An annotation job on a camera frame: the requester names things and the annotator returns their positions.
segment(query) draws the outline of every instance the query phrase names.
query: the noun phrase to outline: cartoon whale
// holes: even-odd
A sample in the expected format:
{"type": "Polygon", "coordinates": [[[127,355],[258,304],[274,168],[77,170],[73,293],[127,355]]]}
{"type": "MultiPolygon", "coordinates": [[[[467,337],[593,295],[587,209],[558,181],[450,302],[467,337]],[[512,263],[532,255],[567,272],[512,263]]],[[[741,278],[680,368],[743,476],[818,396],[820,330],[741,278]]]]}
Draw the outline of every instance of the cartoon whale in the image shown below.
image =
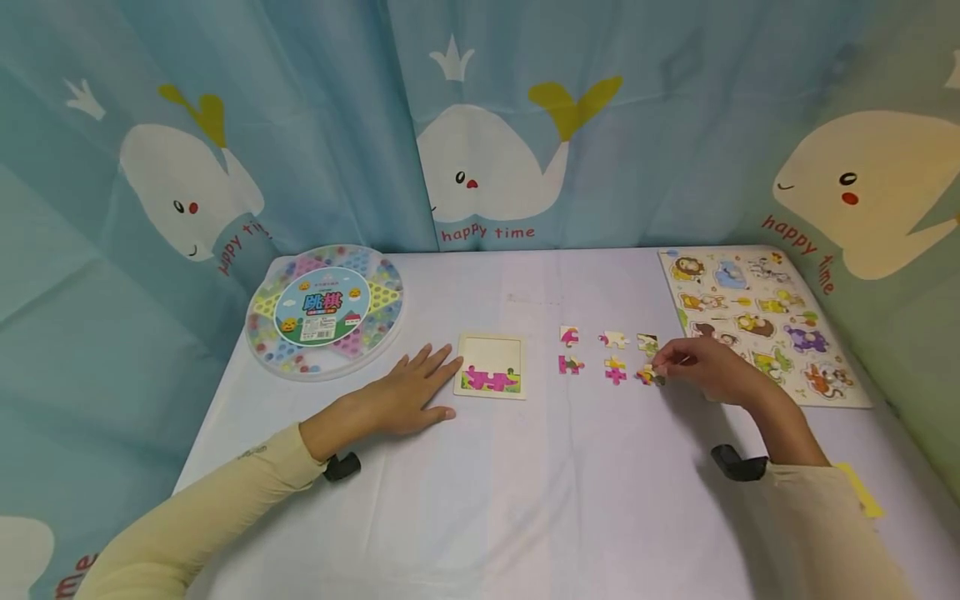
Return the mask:
{"type": "Polygon", "coordinates": [[[843,249],[861,279],[908,265],[957,228],[960,215],[914,231],[960,171],[960,127],[868,110],[834,119],[797,146],[773,193],[843,249]]]}
{"type": "Polygon", "coordinates": [[[120,166],[143,204],[147,218],[167,242],[190,260],[206,260],[224,228],[240,215],[258,215],[263,194],[227,148],[223,103],[203,96],[196,111],[172,86],[160,94],[185,104],[220,148],[226,171],[199,138],[164,125],[133,127],[120,147],[120,166]]]}
{"type": "Polygon", "coordinates": [[[599,82],[576,103],[560,84],[530,88],[530,101],[550,114],[560,134],[545,171],[499,116],[474,105],[444,110],[417,138],[434,220],[452,223],[479,215],[513,221],[549,208],[564,185],[570,138],[610,102],[622,81],[599,82]]]}
{"type": "Polygon", "coordinates": [[[0,598],[28,600],[54,554],[54,533],[42,521],[0,516],[0,598]]]}

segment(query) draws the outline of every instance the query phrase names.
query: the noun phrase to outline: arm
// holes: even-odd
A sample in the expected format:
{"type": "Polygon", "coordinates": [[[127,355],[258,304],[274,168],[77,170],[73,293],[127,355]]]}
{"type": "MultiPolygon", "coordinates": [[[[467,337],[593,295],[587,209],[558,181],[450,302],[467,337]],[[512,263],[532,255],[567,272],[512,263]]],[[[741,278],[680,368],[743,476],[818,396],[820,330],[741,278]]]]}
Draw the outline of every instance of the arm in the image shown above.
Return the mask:
{"type": "Polygon", "coordinates": [[[794,556],[804,597],[913,598],[846,474],[830,466],[803,411],[780,386],[710,338],[673,340],[653,364],[659,374],[688,379],[754,419],[772,461],[762,479],[764,494],[794,556]]]}
{"type": "Polygon", "coordinates": [[[404,356],[387,376],[175,494],[107,546],[77,599],[182,598],[215,552],[291,493],[309,488],[343,447],[374,432],[414,433],[453,419],[450,408],[422,410],[460,369],[460,358],[442,366],[449,353],[447,346],[431,356],[427,345],[413,359],[404,356]]]}

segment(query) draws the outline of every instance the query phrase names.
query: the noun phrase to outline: finger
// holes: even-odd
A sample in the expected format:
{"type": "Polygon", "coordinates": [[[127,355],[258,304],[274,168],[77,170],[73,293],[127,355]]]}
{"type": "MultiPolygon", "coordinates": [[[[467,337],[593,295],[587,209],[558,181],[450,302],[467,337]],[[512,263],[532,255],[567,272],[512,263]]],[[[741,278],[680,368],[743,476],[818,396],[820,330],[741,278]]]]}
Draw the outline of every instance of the finger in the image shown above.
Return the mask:
{"type": "Polygon", "coordinates": [[[406,367],[406,366],[407,366],[407,363],[409,363],[409,362],[410,362],[410,356],[408,356],[407,354],[404,354],[404,355],[400,358],[400,360],[396,361],[396,364],[394,365],[394,367],[390,370],[390,372],[389,372],[388,374],[393,375],[393,374],[396,374],[396,373],[399,373],[399,372],[403,371],[403,368],[406,367]]]}
{"type": "Polygon", "coordinates": [[[696,344],[694,342],[696,340],[693,338],[670,340],[654,355],[650,364],[656,368],[667,363],[679,363],[688,356],[696,357],[696,344]]]}
{"type": "Polygon", "coordinates": [[[695,366],[664,363],[654,367],[654,373],[661,377],[670,377],[673,379],[693,379],[697,374],[697,368],[695,366]]]}
{"type": "Polygon", "coordinates": [[[417,356],[414,356],[412,359],[410,359],[410,368],[416,369],[422,365],[423,361],[426,360],[426,357],[430,355],[431,349],[433,349],[433,347],[429,344],[421,348],[420,351],[417,352],[417,356]]]}
{"type": "Polygon", "coordinates": [[[450,362],[446,363],[445,365],[443,365],[442,367],[434,371],[434,373],[430,375],[430,378],[429,378],[430,384],[433,386],[434,393],[436,393],[437,390],[441,389],[444,386],[444,384],[450,380],[450,377],[457,374],[457,371],[459,371],[460,368],[463,366],[464,366],[464,357],[457,356],[450,362]]]}
{"type": "Polygon", "coordinates": [[[423,361],[423,364],[420,365],[420,372],[423,373],[424,377],[429,377],[437,370],[441,364],[444,363],[446,357],[450,355],[450,351],[453,350],[453,347],[450,344],[447,344],[443,348],[437,350],[433,356],[423,361]]]}
{"type": "Polygon", "coordinates": [[[457,411],[449,406],[434,406],[425,411],[420,411],[420,429],[426,429],[430,425],[454,419],[456,416],[457,411]]]}

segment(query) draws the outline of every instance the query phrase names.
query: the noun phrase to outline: white crown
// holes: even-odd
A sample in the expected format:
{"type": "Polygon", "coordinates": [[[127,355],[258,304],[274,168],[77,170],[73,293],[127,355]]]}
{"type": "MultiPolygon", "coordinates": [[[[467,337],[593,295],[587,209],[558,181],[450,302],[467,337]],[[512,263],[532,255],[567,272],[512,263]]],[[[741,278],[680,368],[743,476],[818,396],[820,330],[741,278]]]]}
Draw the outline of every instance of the white crown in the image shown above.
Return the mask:
{"type": "Polygon", "coordinates": [[[464,80],[464,74],[467,71],[467,61],[473,56],[473,49],[469,49],[460,58],[460,51],[457,50],[457,41],[450,36],[450,43],[446,46],[446,56],[439,52],[431,52],[430,58],[435,60],[440,68],[444,70],[444,77],[449,82],[461,82],[464,80]]]}
{"type": "Polygon", "coordinates": [[[67,80],[63,80],[63,82],[70,88],[70,91],[73,92],[74,99],[66,101],[68,107],[82,110],[98,121],[104,118],[107,112],[100,106],[97,99],[93,97],[93,92],[90,91],[90,84],[86,82],[86,79],[80,80],[80,85],[84,89],[79,89],[67,80]]]}

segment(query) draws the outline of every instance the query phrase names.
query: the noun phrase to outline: yellow paper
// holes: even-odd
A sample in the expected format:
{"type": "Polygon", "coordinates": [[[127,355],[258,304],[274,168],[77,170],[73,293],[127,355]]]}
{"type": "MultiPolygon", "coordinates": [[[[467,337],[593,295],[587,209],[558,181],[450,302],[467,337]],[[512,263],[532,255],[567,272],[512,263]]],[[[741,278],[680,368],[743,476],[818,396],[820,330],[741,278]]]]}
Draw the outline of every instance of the yellow paper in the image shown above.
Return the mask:
{"type": "Polygon", "coordinates": [[[860,499],[863,514],[868,518],[882,517],[884,515],[883,509],[880,508],[880,505],[876,503],[870,491],[867,490],[867,487],[863,485],[863,482],[857,477],[853,471],[853,467],[851,467],[849,463],[835,463],[834,466],[847,473],[847,479],[850,480],[850,485],[852,485],[856,491],[856,497],[860,499]]]}

